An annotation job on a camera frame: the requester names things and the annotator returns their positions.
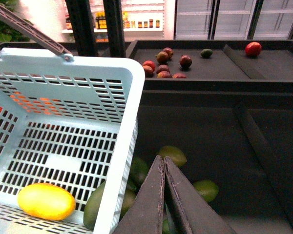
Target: green lime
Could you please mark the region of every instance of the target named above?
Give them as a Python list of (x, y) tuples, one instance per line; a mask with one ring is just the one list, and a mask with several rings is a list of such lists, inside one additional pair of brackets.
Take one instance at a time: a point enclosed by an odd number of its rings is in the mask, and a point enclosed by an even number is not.
[(170, 234), (169, 225), (168, 225), (168, 219), (163, 220), (163, 230), (162, 234)]
[(120, 219), (124, 217), (124, 215), (130, 209), (130, 207), (133, 205), (135, 199), (136, 199), (136, 194), (132, 190), (126, 189), (124, 199), (123, 199)]
[(143, 159), (139, 157), (132, 158), (129, 177), (132, 179), (132, 181), (138, 188), (140, 188), (143, 184), (148, 174), (148, 171), (149, 167)]
[(133, 192), (137, 192), (137, 186), (130, 177), (128, 178), (126, 189), (132, 190)]
[(171, 145), (163, 146), (158, 152), (158, 155), (162, 158), (169, 156), (177, 167), (181, 167), (187, 162), (185, 154), (179, 148)]
[(219, 187), (208, 179), (194, 182), (193, 186), (206, 202), (213, 201), (219, 192)]
[(208, 59), (213, 54), (211, 49), (204, 49), (201, 51), (201, 56), (205, 59)]

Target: glass refrigerator door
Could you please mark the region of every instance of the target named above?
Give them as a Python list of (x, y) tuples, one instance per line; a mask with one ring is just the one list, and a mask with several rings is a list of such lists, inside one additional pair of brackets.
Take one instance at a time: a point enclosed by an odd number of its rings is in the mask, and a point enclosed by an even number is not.
[(221, 0), (215, 39), (246, 39), (254, 3), (253, 0)]
[(293, 23), (293, 0), (264, 0), (254, 39), (286, 39)]
[[(176, 39), (207, 39), (213, 0), (179, 0)], [(221, 0), (214, 39), (247, 39), (256, 0)], [(254, 39), (287, 39), (293, 0), (264, 0)]]
[(177, 2), (176, 39), (207, 39), (212, 0)]

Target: white wall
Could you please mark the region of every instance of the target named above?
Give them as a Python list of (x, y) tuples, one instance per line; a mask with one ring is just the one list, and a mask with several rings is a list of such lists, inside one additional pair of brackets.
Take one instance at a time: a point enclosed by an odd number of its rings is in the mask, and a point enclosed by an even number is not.
[(16, 11), (53, 40), (69, 40), (69, 35), (61, 33), (66, 28), (62, 0), (20, 0)]

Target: shelf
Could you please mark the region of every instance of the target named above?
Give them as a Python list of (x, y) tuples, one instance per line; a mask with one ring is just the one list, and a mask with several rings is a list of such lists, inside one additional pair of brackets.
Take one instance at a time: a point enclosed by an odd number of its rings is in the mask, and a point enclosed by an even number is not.
[[(160, 32), (163, 27), (160, 28), (124, 28), (124, 32)], [(106, 33), (106, 29), (94, 29), (95, 33)], [(73, 30), (64, 29), (62, 33), (73, 33)]]

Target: leaf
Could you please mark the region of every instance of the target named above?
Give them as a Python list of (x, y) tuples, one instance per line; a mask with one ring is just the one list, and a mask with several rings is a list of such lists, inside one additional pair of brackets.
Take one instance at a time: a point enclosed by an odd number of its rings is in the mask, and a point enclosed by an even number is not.
[(8, 42), (12, 39), (11, 35), (0, 33), (0, 41), (1, 42)]

